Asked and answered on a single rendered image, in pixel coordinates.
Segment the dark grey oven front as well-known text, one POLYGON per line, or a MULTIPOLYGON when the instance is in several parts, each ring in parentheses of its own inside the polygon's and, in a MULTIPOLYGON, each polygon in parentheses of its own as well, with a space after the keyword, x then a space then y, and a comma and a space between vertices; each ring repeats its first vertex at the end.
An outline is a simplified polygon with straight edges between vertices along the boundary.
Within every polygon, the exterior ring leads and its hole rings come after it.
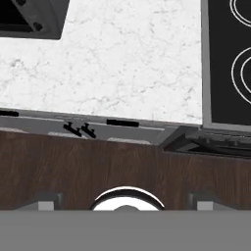
POLYGON ((181 125, 160 147, 164 152, 251 159, 251 131, 181 125))

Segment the grey drawer front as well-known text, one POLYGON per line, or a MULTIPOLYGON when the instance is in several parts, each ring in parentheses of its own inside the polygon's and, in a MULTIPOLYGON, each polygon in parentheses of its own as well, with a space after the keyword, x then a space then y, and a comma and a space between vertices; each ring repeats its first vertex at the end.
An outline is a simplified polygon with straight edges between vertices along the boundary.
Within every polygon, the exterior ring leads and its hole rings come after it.
POLYGON ((19 112, 18 117, 0 116, 0 130, 12 132, 75 137, 64 129, 63 125, 72 122, 72 127, 78 128, 85 123, 85 116, 5 108, 0 108, 0 110, 19 112))
POLYGON ((139 123, 139 127, 107 125, 108 120, 108 117, 84 117, 89 128, 94 130, 96 138, 105 141, 160 145, 179 127, 179 124, 145 120, 133 120, 134 123, 139 123))

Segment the round white and black object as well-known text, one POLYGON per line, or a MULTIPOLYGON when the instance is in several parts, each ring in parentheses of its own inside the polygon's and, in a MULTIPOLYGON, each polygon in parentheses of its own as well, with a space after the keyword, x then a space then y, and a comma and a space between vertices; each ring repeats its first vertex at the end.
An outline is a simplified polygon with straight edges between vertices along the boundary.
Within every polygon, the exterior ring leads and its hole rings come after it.
POLYGON ((118 186, 101 193, 90 206, 91 211, 117 211, 132 207, 136 211, 163 211, 164 204, 154 194, 138 187, 118 186))

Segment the black hob with grey frame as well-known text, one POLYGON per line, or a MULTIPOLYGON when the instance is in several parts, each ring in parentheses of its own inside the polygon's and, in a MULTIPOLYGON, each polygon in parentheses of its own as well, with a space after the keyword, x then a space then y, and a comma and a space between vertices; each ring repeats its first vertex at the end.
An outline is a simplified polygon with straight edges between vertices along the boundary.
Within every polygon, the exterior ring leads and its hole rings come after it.
POLYGON ((251 132, 251 0, 201 0, 203 127, 251 132))

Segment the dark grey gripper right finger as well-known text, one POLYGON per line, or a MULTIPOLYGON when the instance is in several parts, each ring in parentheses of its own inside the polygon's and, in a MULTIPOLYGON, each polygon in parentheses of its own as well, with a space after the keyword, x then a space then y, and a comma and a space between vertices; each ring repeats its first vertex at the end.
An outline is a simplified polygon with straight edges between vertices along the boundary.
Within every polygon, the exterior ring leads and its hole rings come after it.
POLYGON ((187 209, 194 211, 232 211, 235 207, 223 203, 213 194, 191 192, 187 195, 187 209))

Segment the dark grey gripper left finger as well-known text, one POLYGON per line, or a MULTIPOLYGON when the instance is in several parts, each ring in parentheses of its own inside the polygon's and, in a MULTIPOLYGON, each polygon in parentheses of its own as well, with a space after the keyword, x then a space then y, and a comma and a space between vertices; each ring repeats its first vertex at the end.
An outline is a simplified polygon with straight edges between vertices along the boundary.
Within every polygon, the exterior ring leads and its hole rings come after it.
POLYGON ((18 210, 55 211, 62 209, 63 194, 57 192, 37 193, 33 198, 24 202, 18 210))

